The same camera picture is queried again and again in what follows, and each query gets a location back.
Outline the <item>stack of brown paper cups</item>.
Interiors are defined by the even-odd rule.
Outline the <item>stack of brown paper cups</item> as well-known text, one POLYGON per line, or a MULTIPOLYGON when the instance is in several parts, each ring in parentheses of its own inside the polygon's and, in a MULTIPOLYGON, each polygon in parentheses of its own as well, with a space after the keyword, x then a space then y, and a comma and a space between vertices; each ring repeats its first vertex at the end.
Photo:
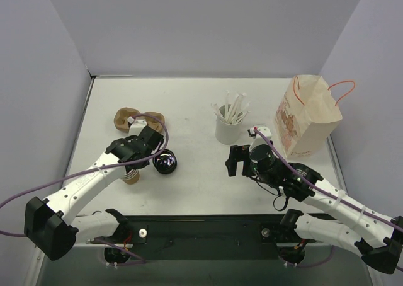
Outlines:
POLYGON ((140 173, 137 169, 131 170, 129 173, 121 177, 121 180, 128 185, 133 185, 140 179, 140 173))

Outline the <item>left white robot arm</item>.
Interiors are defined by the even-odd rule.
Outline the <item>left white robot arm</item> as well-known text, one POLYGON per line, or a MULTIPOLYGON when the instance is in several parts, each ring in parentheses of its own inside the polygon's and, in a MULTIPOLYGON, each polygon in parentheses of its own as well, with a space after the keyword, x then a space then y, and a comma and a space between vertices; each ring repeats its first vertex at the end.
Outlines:
POLYGON ((50 260, 66 255, 78 242, 108 237, 122 242, 132 232, 115 209, 79 216, 80 211, 114 181, 127 180, 146 167, 167 144, 167 135, 145 126, 137 135, 114 140, 82 176, 25 207, 24 234, 50 260))

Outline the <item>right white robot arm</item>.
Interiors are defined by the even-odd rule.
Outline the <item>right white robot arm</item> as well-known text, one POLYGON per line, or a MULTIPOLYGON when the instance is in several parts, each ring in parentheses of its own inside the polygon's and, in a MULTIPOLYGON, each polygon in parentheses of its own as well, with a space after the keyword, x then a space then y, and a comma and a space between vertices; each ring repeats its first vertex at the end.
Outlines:
POLYGON ((276 190, 285 200, 294 199, 315 207, 332 217, 315 219, 300 210, 286 211, 279 232, 288 241, 296 237, 312 239, 344 248, 374 270, 393 274, 402 254, 402 217, 389 217, 360 204, 345 191, 337 189, 318 172, 301 163, 288 163, 276 157, 272 148, 262 144, 233 145, 225 162, 228 175, 237 173, 276 190))

